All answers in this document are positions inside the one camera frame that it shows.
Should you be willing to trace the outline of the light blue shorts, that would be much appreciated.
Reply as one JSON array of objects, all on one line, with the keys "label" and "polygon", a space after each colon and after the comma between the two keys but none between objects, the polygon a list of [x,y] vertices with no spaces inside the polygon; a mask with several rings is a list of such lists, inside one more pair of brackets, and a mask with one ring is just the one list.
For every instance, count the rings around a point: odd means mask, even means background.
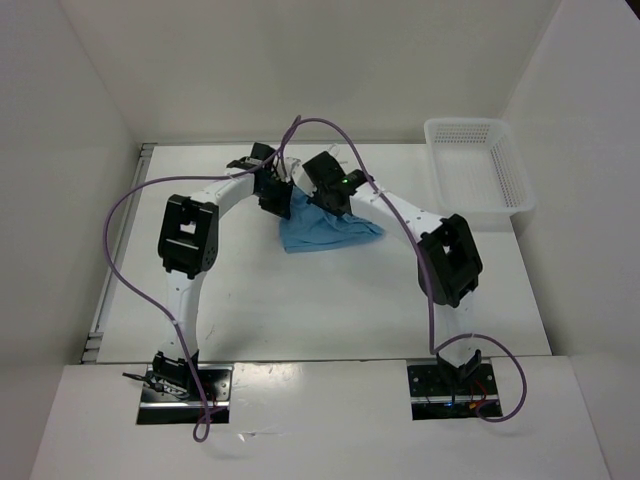
[{"label": "light blue shorts", "polygon": [[279,223],[281,246],[287,254],[366,245],[385,235],[381,227],[370,221],[350,214],[335,216],[308,200],[302,190],[293,188],[290,218],[281,219]]}]

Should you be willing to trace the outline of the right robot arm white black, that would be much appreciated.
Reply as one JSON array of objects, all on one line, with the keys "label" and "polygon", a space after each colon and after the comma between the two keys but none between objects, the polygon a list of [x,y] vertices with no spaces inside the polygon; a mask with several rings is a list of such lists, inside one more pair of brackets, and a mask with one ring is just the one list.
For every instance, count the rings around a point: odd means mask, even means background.
[{"label": "right robot arm white black", "polygon": [[367,220],[413,250],[418,284],[427,298],[428,348],[440,385],[450,393],[464,391],[481,363],[480,350],[470,345],[473,335],[461,331],[483,271],[468,222],[457,214],[445,218],[413,205],[363,169],[347,173],[326,151],[296,167],[292,179],[310,203],[334,216]]}]

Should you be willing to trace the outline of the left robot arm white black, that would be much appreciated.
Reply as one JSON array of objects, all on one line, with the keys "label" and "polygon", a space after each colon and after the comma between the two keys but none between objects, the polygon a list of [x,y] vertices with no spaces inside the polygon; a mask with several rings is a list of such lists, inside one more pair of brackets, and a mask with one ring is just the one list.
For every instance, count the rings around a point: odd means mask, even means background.
[{"label": "left robot arm white black", "polygon": [[170,330],[154,356],[153,379],[175,398],[198,395],[197,316],[202,286],[219,253],[219,223],[236,204],[257,196],[286,217],[293,184],[273,167],[277,151],[261,143],[227,165],[225,174],[191,195],[167,200],[158,254],[166,271]]}]

